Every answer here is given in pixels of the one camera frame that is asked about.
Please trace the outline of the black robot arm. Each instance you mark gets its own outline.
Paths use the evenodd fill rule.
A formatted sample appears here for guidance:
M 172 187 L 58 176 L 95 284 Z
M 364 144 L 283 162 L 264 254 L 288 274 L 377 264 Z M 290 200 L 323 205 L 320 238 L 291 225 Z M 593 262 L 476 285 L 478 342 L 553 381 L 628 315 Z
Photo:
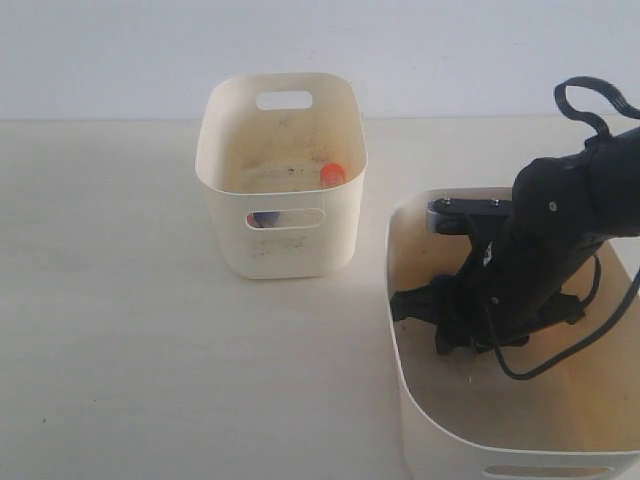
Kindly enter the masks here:
M 454 275 L 391 297 L 395 321 L 436 327 L 436 349 L 521 346 L 535 332 L 584 315 L 563 285 L 611 238 L 639 233 L 639 131 L 593 137 L 561 158 L 538 158 L 508 200 L 437 198 L 426 223 L 471 245 Z

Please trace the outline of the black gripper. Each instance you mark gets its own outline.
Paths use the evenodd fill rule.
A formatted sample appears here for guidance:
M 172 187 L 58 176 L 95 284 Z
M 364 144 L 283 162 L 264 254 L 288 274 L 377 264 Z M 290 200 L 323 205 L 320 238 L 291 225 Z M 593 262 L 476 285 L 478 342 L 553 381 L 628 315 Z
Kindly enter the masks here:
M 472 253 L 454 275 L 429 287 L 396 291 L 390 298 L 394 322 L 413 318 L 437 325 L 435 348 L 446 356 L 457 348 L 489 350 L 522 346 L 531 334 L 585 315 L 585 301 L 562 292 L 585 263 L 585 251 L 559 255 L 546 248 L 509 247 L 491 258 Z

